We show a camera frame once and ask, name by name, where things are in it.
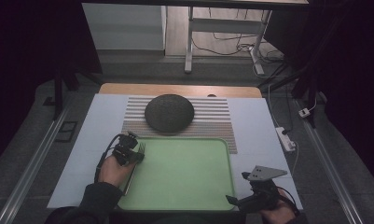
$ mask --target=black disc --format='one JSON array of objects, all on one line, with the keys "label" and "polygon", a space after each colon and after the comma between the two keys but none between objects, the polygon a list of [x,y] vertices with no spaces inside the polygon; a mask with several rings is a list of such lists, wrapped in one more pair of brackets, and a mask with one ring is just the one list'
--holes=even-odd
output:
[{"label": "black disc", "polygon": [[175,133],[184,130],[195,116],[192,103],[175,94],[165,94],[151,100],[145,108],[145,120],[153,129]]}]

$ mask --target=cable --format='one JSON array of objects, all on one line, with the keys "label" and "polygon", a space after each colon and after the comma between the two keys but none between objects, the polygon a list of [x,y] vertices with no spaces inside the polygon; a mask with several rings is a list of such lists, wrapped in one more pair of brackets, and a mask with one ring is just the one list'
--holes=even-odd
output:
[{"label": "cable", "polygon": [[250,44],[240,44],[237,46],[237,49],[239,49],[240,51],[243,51],[243,52],[250,52],[251,48],[254,47],[254,44],[253,45],[250,45]]},{"label": "cable", "polygon": [[297,145],[297,158],[295,159],[294,166],[292,167],[291,175],[294,175],[295,167],[297,166],[298,158],[299,158],[299,144],[298,142],[294,141],[294,143]]},{"label": "cable", "polygon": [[277,52],[277,51],[279,51],[279,50],[278,50],[278,49],[274,49],[274,50],[268,51],[268,52],[266,53],[266,56],[268,56],[268,54],[270,54],[270,53]]},{"label": "cable", "polygon": [[288,101],[288,88],[287,88],[287,86],[288,85],[285,85],[285,100],[286,100],[286,104],[287,104],[287,107],[288,107],[289,122],[291,123],[291,128],[288,131],[291,132],[294,129],[294,122],[292,121],[291,106],[289,105],[289,101]]},{"label": "cable", "polygon": [[277,189],[282,189],[283,191],[285,191],[290,197],[291,197],[291,199],[292,199],[292,202],[294,203],[294,204],[297,204],[296,202],[295,202],[295,199],[294,199],[294,197],[292,197],[292,194],[288,191],[288,190],[286,190],[286,189],[284,189],[284,188],[282,188],[282,187],[279,187],[279,186],[276,186],[277,187]]},{"label": "cable", "polygon": [[117,134],[110,142],[110,144],[108,145],[107,149],[105,150],[105,152],[102,154],[102,157],[100,158],[99,160],[99,163],[97,164],[96,166],[96,172],[94,173],[94,183],[97,183],[99,181],[99,174],[100,174],[100,170],[102,169],[102,165],[104,163],[104,160],[107,156],[107,153],[108,151],[112,148],[111,146],[114,144],[115,140],[117,140],[117,138],[119,138],[121,136],[121,134]]},{"label": "cable", "polygon": [[247,20],[248,9],[245,10],[244,20]]},{"label": "cable", "polygon": [[256,75],[256,77],[260,77],[260,78],[269,78],[269,77],[263,77],[263,76],[260,76],[260,75],[257,73],[257,71],[256,71],[256,63],[257,63],[258,61],[256,61],[256,62],[253,63],[253,72],[254,72],[254,75]]},{"label": "cable", "polygon": [[265,14],[265,10],[262,10],[261,21],[263,21],[263,14]]},{"label": "cable", "polygon": [[214,53],[214,54],[219,54],[219,55],[224,55],[224,56],[237,54],[237,53],[239,53],[239,52],[241,51],[241,50],[237,50],[237,51],[232,52],[232,53],[220,53],[220,52],[213,51],[213,50],[211,50],[211,49],[203,49],[203,48],[198,47],[198,46],[195,44],[195,41],[193,40],[193,38],[192,38],[192,43],[193,43],[193,45],[194,45],[197,49],[206,50],[206,51],[212,52],[212,53]]},{"label": "cable", "polygon": [[271,117],[273,118],[274,122],[277,124],[277,127],[280,127],[279,123],[277,122],[276,118],[274,117],[273,108],[271,108],[270,85],[269,85],[269,91],[268,91],[268,103],[269,103],[269,107],[270,107]]},{"label": "cable", "polygon": [[219,38],[215,36],[215,33],[213,33],[213,36],[214,36],[214,39],[217,39],[217,40],[232,40],[232,39],[238,39],[238,38],[253,37],[256,35],[242,35],[242,36],[236,36],[236,37]]},{"label": "cable", "polygon": [[314,106],[312,108],[310,108],[309,111],[312,111],[315,108],[316,105],[317,105],[317,98],[314,99]]},{"label": "cable", "polygon": [[275,78],[278,76],[277,73],[278,73],[278,74],[281,74],[281,73],[283,72],[283,70],[284,70],[285,68],[287,68],[287,67],[288,67],[288,64],[286,64],[286,63],[282,63],[282,64],[280,64],[280,65],[276,68],[276,70],[274,70],[274,72],[273,72],[270,76],[266,77],[266,78],[267,78],[266,80],[264,80],[262,83],[260,83],[260,84],[257,85],[256,87],[257,87],[257,88],[260,88],[261,86],[265,85],[266,83],[272,81],[273,79],[275,79]]},{"label": "cable", "polygon": [[266,56],[263,56],[262,52],[259,49],[258,50],[258,53],[259,53],[258,58],[261,59],[264,63],[282,63],[284,61],[283,58],[276,58],[276,57],[271,58],[271,57],[268,57],[268,54],[270,52],[274,52],[274,51],[279,51],[279,50],[277,50],[277,49],[276,50],[271,50],[271,51],[269,51],[266,54]]}]

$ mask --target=black sleeve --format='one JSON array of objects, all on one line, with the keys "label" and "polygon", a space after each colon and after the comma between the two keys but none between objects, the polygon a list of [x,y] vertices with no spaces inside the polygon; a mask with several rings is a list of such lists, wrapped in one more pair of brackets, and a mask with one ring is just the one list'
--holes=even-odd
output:
[{"label": "black sleeve", "polygon": [[104,223],[121,196],[120,189],[105,182],[87,185],[79,207],[69,211],[61,223]]},{"label": "black sleeve", "polygon": [[304,213],[300,213],[299,216],[296,218],[290,220],[286,224],[308,224],[308,219],[306,218],[306,215]]}]

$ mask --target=person's hand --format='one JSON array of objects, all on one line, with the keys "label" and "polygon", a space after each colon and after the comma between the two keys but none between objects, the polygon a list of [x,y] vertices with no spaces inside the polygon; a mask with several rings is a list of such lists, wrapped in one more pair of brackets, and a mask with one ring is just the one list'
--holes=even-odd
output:
[{"label": "person's hand", "polygon": [[[279,193],[286,197],[283,190],[279,189]],[[259,214],[263,216],[270,224],[284,224],[295,218],[295,214],[289,204],[279,200],[272,210],[261,210]]]},{"label": "person's hand", "polygon": [[111,155],[105,159],[102,169],[99,174],[99,182],[107,182],[119,188],[119,186],[126,179],[128,174],[132,171],[136,163],[127,166],[121,166],[117,159]]}]

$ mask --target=wooden edge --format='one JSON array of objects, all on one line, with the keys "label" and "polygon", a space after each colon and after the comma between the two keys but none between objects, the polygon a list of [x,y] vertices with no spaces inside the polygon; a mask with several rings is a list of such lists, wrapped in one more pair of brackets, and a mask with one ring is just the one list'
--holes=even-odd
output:
[{"label": "wooden edge", "polygon": [[105,83],[99,90],[100,94],[125,95],[162,95],[178,94],[183,96],[208,96],[229,98],[262,98],[256,87],[229,86],[187,86],[187,85],[156,85],[156,84],[124,84]]}]

